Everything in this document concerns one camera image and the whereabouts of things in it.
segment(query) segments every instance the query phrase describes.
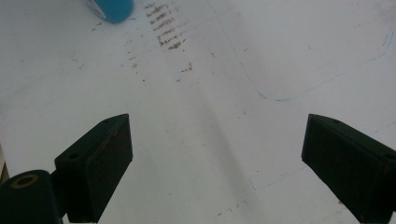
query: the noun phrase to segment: screw hole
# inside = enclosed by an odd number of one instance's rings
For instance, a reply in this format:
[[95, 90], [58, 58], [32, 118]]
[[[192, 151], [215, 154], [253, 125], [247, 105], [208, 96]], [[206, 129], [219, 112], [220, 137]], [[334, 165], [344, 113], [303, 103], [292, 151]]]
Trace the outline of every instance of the screw hole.
[[75, 159], [77, 159], [78, 157], [79, 157], [78, 153], [73, 153], [73, 154], [71, 154], [71, 155], [69, 156], [69, 159], [70, 159], [70, 160], [75, 160]]
[[390, 159], [390, 160], [396, 160], [396, 156], [390, 155], [390, 154], [385, 154], [385, 158]]
[[11, 187], [14, 189], [23, 189], [34, 184], [37, 179], [38, 175], [24, 175], [12, 182]]

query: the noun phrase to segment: brown stain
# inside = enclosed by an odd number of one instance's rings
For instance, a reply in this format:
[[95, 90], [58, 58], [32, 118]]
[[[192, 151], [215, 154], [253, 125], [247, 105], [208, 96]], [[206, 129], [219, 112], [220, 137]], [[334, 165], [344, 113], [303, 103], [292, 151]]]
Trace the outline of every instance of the brown stain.
[[166, 14], [167, 14], [167, 12], [162, 13], [161, 15], [159, 15], [159, 16], [155, 19], [155, 21], [158, 21], [158, 20], [164, 18], [164, 17], [166, 16]]
[[186, 69], [184, 69], [184, 70], [181, 71], [181, 72], [190, 72], [190, 71], [192, 71], [192, 63], [189, 63], [189, 67], [186, 68]]
[[172, 21], [174, 21], [174, 18], [168, 19], [166, 21], [163, 21], [160, 25], [158, 25], [156, 28], [154, 28], [154, 31], [157, 31], [161, 28], [163, 28], [165, 25], [172, 23]]
[[170, 30], [164, 31], [161, 35], [169, 35], [170, 33], [174, 32], [175, 28], [172, 28]]
[[153, 11], [151, 11], [149, 14], [146, 14], [148, 17], [151, 17], [154, 14], [159, 13], [163, 8], [169, 8], [168, 4], [162, 4], [158, 7], [155, 7]]
[[168, 49], [177, 49], [178, 47], [180, 47], [181, 43], [177, 42], [176, 44], [172, 45], [171, 47], [169, 47]]
[[159, 35], [159, 36], [157, 36], [157, 39], [158, 39], [158, 42], [160, 42], [160, 45], [162, 47], [163, 45], [169, 44], [169, 42], [171, 42], [172, 40], [177, 39], [180, 35], [174, 35], [174, 36], [172, 36], [169, 39], [166, 39], [164, 41], [162, 41], [162, 36]]
[[151, 8], [151, 7], [155, 7], [155, 3], [152, 3], [152, 4], [148, 3], [148, 4], [145, 6], [145, 9], [149, 9], [149, 8]]

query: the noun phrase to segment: blue cup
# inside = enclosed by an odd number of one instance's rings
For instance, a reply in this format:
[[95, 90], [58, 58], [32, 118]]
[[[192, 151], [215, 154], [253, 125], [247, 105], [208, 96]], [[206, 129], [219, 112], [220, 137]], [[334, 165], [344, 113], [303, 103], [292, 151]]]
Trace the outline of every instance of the blue cup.
[[134, 0], [86, 0], [98, 17], [113, 23], [125, 20], [132, 13]]

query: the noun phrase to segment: black plastic part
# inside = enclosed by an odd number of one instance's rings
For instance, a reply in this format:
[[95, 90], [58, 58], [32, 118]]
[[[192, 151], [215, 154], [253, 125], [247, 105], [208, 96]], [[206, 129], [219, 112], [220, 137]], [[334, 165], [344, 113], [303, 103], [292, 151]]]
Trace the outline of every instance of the black plastic part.
[[1, 224], [61, 224], [50, 174], [29, 171], [10, 178], [0, 188]]
[[63, 181], [59, 176], [58, 171], [54, 171], [50, 174], [50, 178], [52, 181], [52, 189], [55, 193], [56, 203], [58, 205], [58, 212], [60, 217], [64, 217], [66, 214], [67, 208], [67, 194], [66, 194], [66, 187], [63, 185]]
[[362, 223], [389, 223], [396, 152], [345, 123], [309, 115], [303, 161]]
[[98, 222], [132, 161], [127, 114], [106, 119], [55, 159], [70, 222]]

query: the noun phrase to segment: table surface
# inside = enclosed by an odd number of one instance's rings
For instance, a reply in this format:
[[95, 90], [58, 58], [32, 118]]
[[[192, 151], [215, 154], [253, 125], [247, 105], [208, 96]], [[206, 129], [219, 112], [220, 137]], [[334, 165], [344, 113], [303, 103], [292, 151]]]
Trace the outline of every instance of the table surface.
[[119, 24], [3, 0], [0, 30], [10, 175], [52, 172], [130, 114], [134, 161], [102, 224], [358, 223], [301, 161], [308, 114], [396, 148], [391, 0], [136, 0]]

